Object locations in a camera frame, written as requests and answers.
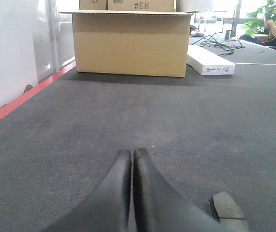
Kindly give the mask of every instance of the cable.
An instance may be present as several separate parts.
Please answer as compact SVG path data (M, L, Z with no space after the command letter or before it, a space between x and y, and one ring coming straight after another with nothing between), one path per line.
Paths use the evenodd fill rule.
M238 40L240 46L239 45L238 46L237 45L226 45L226 44L218 42L215 39L214 35L220 34L220 33L221 32L217 32L217 33L214 33L212 35L207 35L207 36L201 38L200 40L192 43L192 45L197 44L198 42L200 42L199 46L201 46L201 47L204 47L206 45L208 45L208 46L213 45L214 47L219 47L219 48L223 49L224 51L228 51L227 53L219 54L219 56L228 56L228 55L231 55L231 54L234 53L234 50L245 47L245 46L243 46L241 44L241 42L240 42L240 40L238 38L237 38L237 40Z

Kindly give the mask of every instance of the white product box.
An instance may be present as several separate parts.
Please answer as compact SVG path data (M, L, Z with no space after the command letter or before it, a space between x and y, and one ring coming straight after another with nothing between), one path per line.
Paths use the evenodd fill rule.
M200 75L233 75L235 64L198 46L189 45L186 63Z

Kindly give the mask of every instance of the box flap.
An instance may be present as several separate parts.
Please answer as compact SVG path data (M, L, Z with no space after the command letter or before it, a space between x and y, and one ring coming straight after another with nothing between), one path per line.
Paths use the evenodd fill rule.
M175 15L190 16L185 12L166 12L166 11L99 11L99 10L75 10L60 12L61 14L88 14L88 15Z

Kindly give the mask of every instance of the desk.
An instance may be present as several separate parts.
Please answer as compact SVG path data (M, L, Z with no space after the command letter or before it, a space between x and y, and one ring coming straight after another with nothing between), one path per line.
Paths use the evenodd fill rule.
M276 51L249 44L226 58L272 64ZM185 78L73 68L0 120L0 231L40 231L93 190L118 149L136 147L209 215L224 190L252 232L276 231L276 65L251 64L233 76L187 67Z

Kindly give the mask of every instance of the red stripe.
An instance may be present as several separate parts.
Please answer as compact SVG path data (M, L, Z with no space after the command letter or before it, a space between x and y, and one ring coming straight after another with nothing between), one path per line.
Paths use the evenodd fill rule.
M40 92L42 89L47 87L52 82L56 81L58 78L60 78L62 75L64 75L66 72L71 70L76 66L76 62L72 62L71 64L67 65L63 69L59 70L57 73L53 74L52 76L48 77L46 80L40 82L37 84L34 88L30 89L26 93L23 93L21 96L14 99L12 102L4 105L0 108L0 119L9 114L11 111L16 109L19 105L26 102L29 98Z

